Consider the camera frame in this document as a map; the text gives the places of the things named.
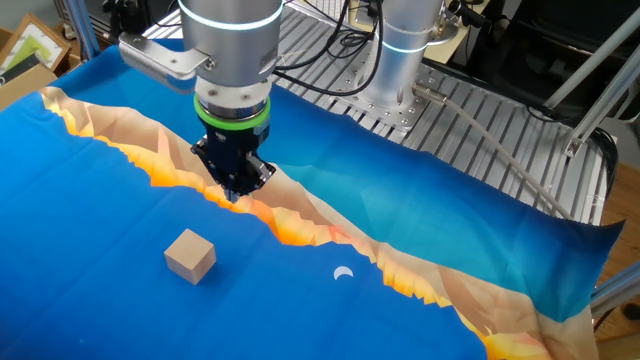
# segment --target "floor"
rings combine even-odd
[[[640,260],[640,171],[621,164],[604,209],[602,223],[611,224],[624,219],[627,220],[624,231],[609,255],[599,283]],[[633,302],[640,304],[640,296]],[[640,322],[627,320],[620,309],[616,309],[600,326],[596,339],[602,341],[636,332],[640,332]]]

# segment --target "metal bracket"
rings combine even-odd
[[[593,130],[604,120],[638,76],[640,76],[640,46],[614,76],[587,115],[568,135],[564,148],[567,156],[574,157],[578,153],[582,144],[587,141]]]
[[[208,55],[196,49],[172,51],[142,35],[127,33],[121,34],[119,40],[118,49],[129,66],[179,93],[193,91],[195,83],[185,83],[185,80],[194,79],[200,65],[215,67]]]
[[[333,83],[331,90],[337,92],[351,90],[354,87],[356,75],[358,71],[360,71],[362,64],[366,62],[367,57],[367,51],[361,51]],[[420,67],[416,83],[424,86],[435,83],[435,79],[431,78],[427,71],[426,67]],[[422,112],[429,104],[429,101],[414,96],[411,92],[405,94],[405,97],[407,97],[407,99],[403,101],[403,105],[395,109],[389,109],[376,103],[371,103],[358,94],[347,97],[337,97],[336,100],[347,106],[356,108],[400,131],[409,131],[416,124],[420,115],[422,115]]]

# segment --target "cardboard box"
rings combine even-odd
[[[56,79],[56,75],[42,64],[27,70],[24,74],[0,87],[0,111],[23,96],[51,84]]]
[[[0,50],[12,35],[11,31],[0,28]],[[81,64],[79,56],[70,54],[58,67],[58,74],[62,76]],[[0,86],[0,111],[23,96],[51,84],[57,78],[56,74],[42,64],[29,69],[24,74]]]
[[[13,32],[0,27],[0,49],[2,49],[4,45],[9,42],[9,39],[11,39],[11,35],[13,35]]]

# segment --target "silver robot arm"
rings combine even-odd
[[[193,147],[235,201],[275,172],[257,149],[269,135],[271,75],[277,62],[281,0],[178,0],[184,52],[122,34],[125,61],[170,88],[190,93],[206,129]]]

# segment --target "metal pole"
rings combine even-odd
[[[580,146],[587,140],[593,130],[602,122],[611,108],[620,100],[622,95],[633,84],[640,75],[640,46],[636,48],[629,60],[622,66],[620,71],[613,77],[611,83],[604,90],[595,104],[589,109],[584,119],[569,135],[565,154],[573,157],[578,153]]]
[[[640,26],[640,8],[636,10],[627,21],[622,24],[616,32],[607,39],[600,46],[600,48],[593,54],[587,61],[585,61],[582,66],[576,72],[571,75],[569,80],[567,80],[562,86],[555,92],[555,94],[551,95],[549,100],[544,103],[549,109],[555,108],[559,103],[564,100],[570,92],[573,91],[582,80],[584,80],[591,72],[600,65],[611,53],[625,41],[629,35],[631,35],[636,29]]]
[[[640,261],[622,270],[597,286],[591,295],[591,316],[596,318],[607,310],[622,305],[640,294]]]
[[[82,58],[91,60],[100,54],[98,39],[91,26],[91,19],[84,0],[64,0],[64,6],[71,19],[71,26],[76,32],[82,50]]]

